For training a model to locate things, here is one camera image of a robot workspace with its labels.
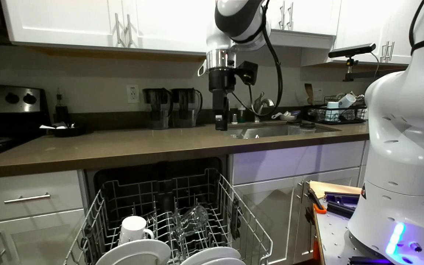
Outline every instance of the kitchen sink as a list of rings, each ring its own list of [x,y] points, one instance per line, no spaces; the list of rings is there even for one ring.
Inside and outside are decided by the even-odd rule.
[[[314,128],[300,128],[298,125],[276,124],[276,125],[244,125],[229,128],[226,133],[232,139],[261,139],[276,136],[307,136],[317,133],[334,133],[338,130],[314,125]]]

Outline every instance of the wall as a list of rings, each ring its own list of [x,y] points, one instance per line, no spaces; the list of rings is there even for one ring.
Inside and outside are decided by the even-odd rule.
[[[303,83],[320,87],[325,94],[354,91],[363,93],[369,80],[341,83],[344,69],[306,69],[300,68],[300,49],[276,49],[282,62],[284,94],[281,106],[300,106],[306,103]],[[266,49],[238,56],[239,61],[259,64],[254,94],[276,96],[276,75]],[[48,106],[52,109],[54,94],[58,90],[73,114],[92,112],[132,112],[147,109],[144,103],[126,102],[126,84],[147,87],[195,87],[203,93],[204,109],[210,109],[207,77],[195,77],[200,61],[164,59],[122,59],[120,56],[60,56],[45,55],[26,47],[0,46],[0,84],[41,87],[47,91]],[[247,102],[247,89],[235,87],[236,96]],[[236,102],[229,96],[229,106]]]

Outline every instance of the faucet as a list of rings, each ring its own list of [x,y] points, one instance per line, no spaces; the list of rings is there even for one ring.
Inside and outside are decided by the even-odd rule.
[[[253,112],[256,114],[254,115],[254,124],[259,124],[259,117],[257,115],[261,115],[261,109],[263,108],[270,108],[273,106],[273,102],[269,100],[269,99],[261,99],[263,94],[259,94],[259,97],[253,102]]]

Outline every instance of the dishwasher rack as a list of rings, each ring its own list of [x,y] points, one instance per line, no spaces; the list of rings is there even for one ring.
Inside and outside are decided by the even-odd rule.
[[[178,220],[197,205],[206,211],[206,223],[203,228],[183,231]],[[272,240],[256,217],[226,178],[210,168],[170,180],[102,183],[63,265],[95,265],[102,253],[116,248],[119,225],[129,215],[145,218],[154,239],[170,248],[167,265],[179,265],[213,246],[235,248],[247,265],[267,264],[272,252]]]

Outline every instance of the open dishwasher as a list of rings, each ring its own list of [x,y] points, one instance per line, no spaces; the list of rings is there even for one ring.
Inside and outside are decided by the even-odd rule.
[[[247,265],[267,264],[272,240],[234,192],[219,159],[161,162],[86,174],[89,209],[63,265],[95,265],[117,246],[123,218],[139,215],[170,248],[167,265],[214,246],[232,246]],[[183,227],[191,209],[201,225]]]

